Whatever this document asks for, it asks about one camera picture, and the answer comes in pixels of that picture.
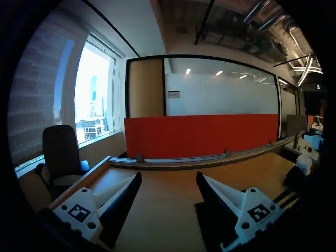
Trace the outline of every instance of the red partition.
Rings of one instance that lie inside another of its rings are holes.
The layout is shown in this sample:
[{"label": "red partition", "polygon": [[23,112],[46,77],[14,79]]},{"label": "red partition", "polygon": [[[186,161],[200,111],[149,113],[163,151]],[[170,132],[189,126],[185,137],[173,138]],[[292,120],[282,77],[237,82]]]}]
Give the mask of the red partition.
[{"label": "red partition", "polygon": [[313,115],[308,116],[308,123],[309,123],[310,125],[313,125],[313,123],[314,123],[314,116],[313,116]]},{"label": "red partition", "polygon": [[129,158],[190,158],[276,141],[278,115],[188,115],[125,119]]}]

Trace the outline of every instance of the glass wall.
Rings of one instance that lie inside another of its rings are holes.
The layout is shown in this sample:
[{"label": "glass wall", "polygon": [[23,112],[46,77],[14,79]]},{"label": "glass wall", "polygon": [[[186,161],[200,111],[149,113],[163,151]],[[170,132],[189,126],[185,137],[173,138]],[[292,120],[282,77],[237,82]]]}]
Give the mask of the glass wall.
[{"label": "glass wall", "polygon": [[279,86],[281,93],[281,138],[286,136],[287,131],[287,115],[298,115],[299,104],[297,87],[289,84],[285,80],[279,78]]},{"label": "glass wall", "polygon": [[275,81],[274,75],[230,62],[169,58],[167,115],[278,114]]}]

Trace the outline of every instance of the wooden desk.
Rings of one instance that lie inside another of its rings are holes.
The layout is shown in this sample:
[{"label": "wooden desk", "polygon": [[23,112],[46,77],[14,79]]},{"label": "wooden desk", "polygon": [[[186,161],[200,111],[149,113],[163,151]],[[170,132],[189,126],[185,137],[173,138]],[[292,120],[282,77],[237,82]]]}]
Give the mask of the wooden desk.
[{"label": "wooden desk", "polygon": [[[115,251],[206,251],[194,204],[203,202],[198,171],[238,190],[257,187],[274,199],[294,163],[268,153],[213,168],[141,171],[142,184],[116,242]],[[136,170],[107,168],[88,187],[99,192]]]},{"label": "wooden desk", "polygon": [[313,162],[317,162],[318,161],[318,157],[319,157],[319,153],[317,150],[315,149],[312,149],[311,152],[308,152],[308,150],[305,148],[307,146],[311,147],[312,144],[311,142],[305,140],[305,139],[302,139],[301,137],[299,138],[299,141],[298,141],[298,144],[297,146],[299,147],[300,146],[300,150],[298,150],[297,148],[296,149],[293,149],[293,145],[294,145],[294,141],[293,142],[290,142],[289,144],[286,144],[285,145],[285,149],[286,150],[289,150],[297,155],[301,155],[301,154],[307,154],[307,156],[313,161]]}]

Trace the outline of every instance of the ceiling pipe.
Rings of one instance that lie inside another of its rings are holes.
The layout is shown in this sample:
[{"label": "ceiling pipe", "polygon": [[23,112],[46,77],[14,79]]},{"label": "ceiling pipe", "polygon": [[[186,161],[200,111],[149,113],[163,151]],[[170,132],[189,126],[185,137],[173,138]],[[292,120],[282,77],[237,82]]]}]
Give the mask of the ceiling pipe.
[{"label": "ceiling pipe", "polygon": [[282,10],[276,11],[260,28],[259,31],[264,32],[268,30],[273,25],[283,20],[286,17]]},{"label": "ceiling pipe", "polygon": [[252,19],[263,10],[263,8],[269,4],[270,0],[261,0],[259,1],[255,7],[252,8],[249,14],[247,14],[246,18],[244,19],[244,22],[249,24]]},{"label": "ceiling pipe", "polygon": [[[287,19],[284,24],[283,24],[283,28],[284,30],[291,36],[291,38],[293,39],[294,43],[297,45],[297,47],[299,48],[299,50],[301,51],[301,53],[303,54],[303,56],[306,56],[306,52],[305,50],[303,50],[302,46],[300,45],[299,41],[297,41],[297,39],[295,38],[295,36],[292,33],[292,30],[294,30],[295,28],[297,28],[296,23],[294,22],[293,19],[289,18]],[[303,61],[299,61],[300,64],[302,66],[304,66]]]}]

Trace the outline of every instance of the chair armrest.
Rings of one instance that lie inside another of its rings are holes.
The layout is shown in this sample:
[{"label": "chair armrest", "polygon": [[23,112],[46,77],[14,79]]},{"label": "chair armrest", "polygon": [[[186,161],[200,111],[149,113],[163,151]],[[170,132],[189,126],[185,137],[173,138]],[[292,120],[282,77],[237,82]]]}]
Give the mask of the chair armrest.
[{"label": "chair armrest", "polygon": [[90,169],[89,169],[89,163],[86,161],[86,160],[83,160],[80,162],[80,168],[81,168],[81,171],[83,173],[83,175],[88,172]]},{"label": "chair armrest", "polygon": [[43,166],[44,166],[44,163],[39,163],[39,164],[35,167],[34,171],[35,171],[35,173],[36,173],[37,175],[42,176],[42,169],[43,169]]},{"label": "chair armrest", "polygon": [[42,175],[42,170],[43,170],[43,166],[45,164],[44,163],[39,163],[35,169],[34,172],[41,178],[43,184],[45,185],[45,187],[47,188],[48,192],[51,192],[51,188],[50,185],[46,182],[46,180],[44,179],[43,175]]}]

